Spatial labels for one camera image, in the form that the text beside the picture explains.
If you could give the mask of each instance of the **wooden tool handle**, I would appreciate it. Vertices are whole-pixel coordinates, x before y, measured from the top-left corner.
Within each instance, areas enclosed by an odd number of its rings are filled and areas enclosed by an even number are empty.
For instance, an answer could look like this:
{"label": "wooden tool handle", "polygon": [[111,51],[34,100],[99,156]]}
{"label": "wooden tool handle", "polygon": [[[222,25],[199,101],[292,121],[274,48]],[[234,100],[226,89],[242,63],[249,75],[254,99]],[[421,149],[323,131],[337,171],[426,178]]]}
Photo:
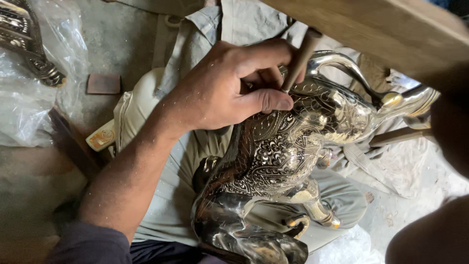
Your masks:
{"label": "wooden tool handle", "polygon": [[300,74],[301,68],[306,65],[313,55],[314,48],[321,40],[321,37],[322,34],[320,32],[313,28],[308,28],[296,57],[288,67],[288,73],[282,85],[283,92],[288,93],[290,91],[290,88],[293,86],[296,78],[298,78],[298,75]]}

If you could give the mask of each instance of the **engraved metal object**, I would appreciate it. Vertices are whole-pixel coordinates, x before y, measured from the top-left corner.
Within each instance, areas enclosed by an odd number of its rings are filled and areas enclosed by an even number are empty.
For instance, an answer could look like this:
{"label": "engraved metal object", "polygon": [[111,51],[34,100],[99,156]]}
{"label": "engraved metal object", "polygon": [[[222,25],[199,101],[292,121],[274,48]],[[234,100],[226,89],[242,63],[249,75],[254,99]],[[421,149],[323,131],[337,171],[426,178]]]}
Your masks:
{"label": "engraved metal object", "polygon": [[[321,75],[323,66],[357,79],[372,103]],[[235,125],[225,156],[207,158],[198,170],[208,181],[192,208],[193,228],[200,246],[227,263],[304,263],[308,248],[298,238],[309,222],[340,225],[323,206],[311,177],[318,161],[328,165],[327,148],[361,141],[389,118],[425,114],[439,94],[423,86],[402,94],[376,93],[351,59],[320,51],[309,60],[305,81],[292,87],[290,95],[295,102],[291,111],[259,113]],[[296,212],[285,219],[288,231],[247,222],[259,203]]]}
{"label": "engraved metal object", "polygon": [[46,58],[38,18],[26,0],[0,0],[0,46],[21,54],[44,84],[65,83],[65,75]]}

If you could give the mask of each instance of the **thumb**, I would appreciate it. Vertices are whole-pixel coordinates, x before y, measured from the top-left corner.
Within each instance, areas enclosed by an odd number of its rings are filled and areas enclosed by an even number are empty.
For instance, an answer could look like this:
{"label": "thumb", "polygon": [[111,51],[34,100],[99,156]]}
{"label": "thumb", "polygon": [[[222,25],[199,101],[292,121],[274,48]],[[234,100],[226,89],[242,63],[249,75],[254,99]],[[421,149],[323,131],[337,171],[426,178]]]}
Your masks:
{"label": "thumb", "polygon": [[290,95],[275,89],[258,89],[239,98],[240,108],[247,116],[272,110],[291,110],[293,99]]}

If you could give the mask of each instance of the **hand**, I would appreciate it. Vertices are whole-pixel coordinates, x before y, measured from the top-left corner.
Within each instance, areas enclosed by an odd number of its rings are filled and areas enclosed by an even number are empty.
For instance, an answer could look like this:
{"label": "hand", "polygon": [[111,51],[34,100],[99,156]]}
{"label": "hand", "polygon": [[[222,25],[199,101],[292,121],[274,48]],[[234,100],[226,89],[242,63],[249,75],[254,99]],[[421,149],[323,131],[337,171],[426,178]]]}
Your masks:
{"label": "hand", "polygon": [[[237,124],[261,111],[291,110],[293,100],[279,91],[278,66],[288,65],[295,51],[283,39],[247,47],[220,41],[159,105],[165,118],[179,120],[183,133]],[[305,71],[306,65],[297,83]]]}

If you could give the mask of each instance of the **fingernail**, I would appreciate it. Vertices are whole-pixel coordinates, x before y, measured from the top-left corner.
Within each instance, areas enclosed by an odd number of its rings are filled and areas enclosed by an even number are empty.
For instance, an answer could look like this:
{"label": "fingernail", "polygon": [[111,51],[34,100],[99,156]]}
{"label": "fingernail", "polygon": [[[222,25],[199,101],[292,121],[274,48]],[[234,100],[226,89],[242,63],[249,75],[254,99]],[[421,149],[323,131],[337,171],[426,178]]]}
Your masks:
{"label": "fingernail", "polygon": [[288,102],[287,100],[281,100],[277,104],[277,107],[275,109],[277,109],[277,110],[290,110],[291,109],[290,102]]}

